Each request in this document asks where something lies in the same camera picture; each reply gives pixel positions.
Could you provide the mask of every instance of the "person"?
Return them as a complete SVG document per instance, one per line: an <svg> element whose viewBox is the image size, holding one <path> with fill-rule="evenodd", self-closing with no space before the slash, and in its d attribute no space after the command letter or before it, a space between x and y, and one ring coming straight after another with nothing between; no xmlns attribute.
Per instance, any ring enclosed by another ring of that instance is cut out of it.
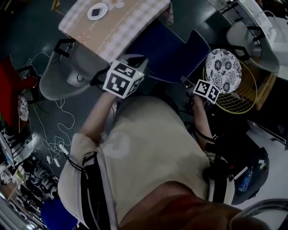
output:
<svg viewBox="0 0 288 230"><path fill-rule="evenodd" d="M121 103L112 130L101 143L101 133L115 99L108 92L102 94L80 133L74 135L70 156L80 163L94 151L104 157L117 228L228 229L229 221L240 210L205 201L208 184L202 173L210 165L205 153L207 140L197 134L195 140L163 100L134 96ZM203 100L197 95L191 110L197 129L212 138ZM67 162L58 193L65 208L86 225L87 211L82 209L81 197L85 191L80 191L79 178L80 172ZM97 202L92 207L97 221L102 219L100 206L101 202ZM234 223L235 229L263 229L251 220Z"/></svg>

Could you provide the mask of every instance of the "blue cushion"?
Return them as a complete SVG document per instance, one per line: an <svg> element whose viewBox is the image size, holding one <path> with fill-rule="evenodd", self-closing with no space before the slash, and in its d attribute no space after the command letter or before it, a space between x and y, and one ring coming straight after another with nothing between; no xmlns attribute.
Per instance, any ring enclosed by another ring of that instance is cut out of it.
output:
<svg viewBox="0 0 288 230"><path fill-rule="evenodd" d="M44 202L41 217L50 230L72 230L78 222L56 198Z"/></svg>
<svg viewBox="0 0 288 230"><path fill-rule="evenodd" d="M210 47L197 31L183 42L158 20L153 21L127 49L128 54L148 58L151 75L164 82L178 83L190 75L210 53Z"/></svg>

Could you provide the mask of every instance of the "blue chair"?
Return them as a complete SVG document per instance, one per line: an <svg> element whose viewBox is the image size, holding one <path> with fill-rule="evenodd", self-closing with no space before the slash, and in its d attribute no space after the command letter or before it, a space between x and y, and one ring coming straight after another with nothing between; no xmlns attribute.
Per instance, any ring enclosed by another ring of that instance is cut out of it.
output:
<svg viewBox="0 0 288 230"><path fill-rule="evenodd" d="M210 47L193 30L187 43L158 20L153 21L127 49L126 54L148 58L149 77L176 84L188 77L205 60Z"/></svg>

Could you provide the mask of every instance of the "table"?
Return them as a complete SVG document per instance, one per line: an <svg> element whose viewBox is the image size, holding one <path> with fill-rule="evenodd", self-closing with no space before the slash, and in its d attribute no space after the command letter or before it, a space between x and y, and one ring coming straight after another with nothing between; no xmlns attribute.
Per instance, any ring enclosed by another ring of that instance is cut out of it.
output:
<svg viewBox="0 0 288 230"><path fill-rule="evenodd" d="M109 11L104 18L91 21L87 12L100 2L108 4ZM122 7L115 7L119 2ZM59 30L112 63L163 13L167 23L172 24L170 0L78 0L59 24Z"/></svg>

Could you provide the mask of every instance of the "wire basket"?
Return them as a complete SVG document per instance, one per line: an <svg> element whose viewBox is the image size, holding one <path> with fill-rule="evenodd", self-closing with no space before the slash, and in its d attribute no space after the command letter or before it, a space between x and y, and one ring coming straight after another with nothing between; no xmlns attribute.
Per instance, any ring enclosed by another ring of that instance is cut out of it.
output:
<svg viewBox="0 0 288 230"><path fill-rule="evenodd" d="M242 68L242 80L239 87L226 94L220 94L216 105L231 114L244 114L251 110L257 98L257 85L249 68L240 61ZM207 80L205 66L203 68L203 80Z"/></svg>

